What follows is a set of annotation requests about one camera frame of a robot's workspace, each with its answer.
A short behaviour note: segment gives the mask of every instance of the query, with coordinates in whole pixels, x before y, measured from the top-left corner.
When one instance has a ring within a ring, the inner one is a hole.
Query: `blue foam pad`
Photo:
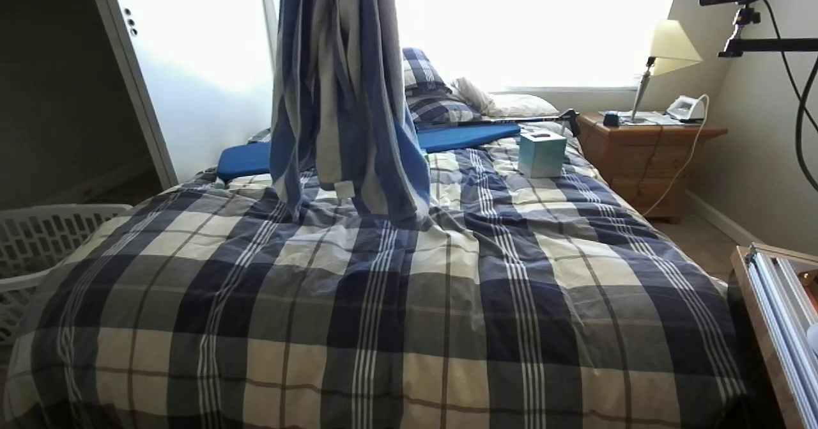
[[[421,130],[417,133],[418,144],[428,153],[459,148],[470,148],[520,133],[516,123],[476,125],[471,127],[447,127],[446,129]]]
[[[216,176],[230,181],[239,176],[260,175],[270,172],[270,143],[251,143],[222,151]]]

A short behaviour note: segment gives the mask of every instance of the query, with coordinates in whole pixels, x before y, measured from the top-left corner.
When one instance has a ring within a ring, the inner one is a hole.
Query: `tissue box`
[[[520,135],[520,163],[517,170],[529,178],[553,178],[562,173],[565,137],[552,132]]]

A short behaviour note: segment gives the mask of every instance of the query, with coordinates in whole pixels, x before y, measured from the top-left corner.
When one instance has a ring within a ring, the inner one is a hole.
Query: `table lamp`
[[[651,56],[648,57],[648,67],[642,74],[642,81],[639,82],[637,99],[633,102],[631,121],[637,118],[637,109],[651,76],[669,73],[680,70],[686,66],[695,65],[702,61],[696,48],[690,43],[687,34],[684,33],[681,24],[675,19],[664,19],[656,25],[654,29],[654,39],[651,42]]]

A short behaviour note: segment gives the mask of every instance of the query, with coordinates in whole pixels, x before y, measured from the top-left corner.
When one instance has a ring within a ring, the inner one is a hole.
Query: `lamp shade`
[[[702,61],[681,24],[675,19],[665,19],[656,25],[654,39],[651,42],[651,56],[656,57],[652,68],[654,76],[680,70]]]

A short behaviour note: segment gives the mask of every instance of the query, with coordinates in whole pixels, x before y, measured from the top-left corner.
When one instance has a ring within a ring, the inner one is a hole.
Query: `plaid pillow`
[[[426,54],[412,47],[403,49],[403,88],[408,97],[425,93],[452,93]]]
[[[432,123],[458,123],[478,120],[479,112],[445,94],[406,97],[412,120],[419,128]]]

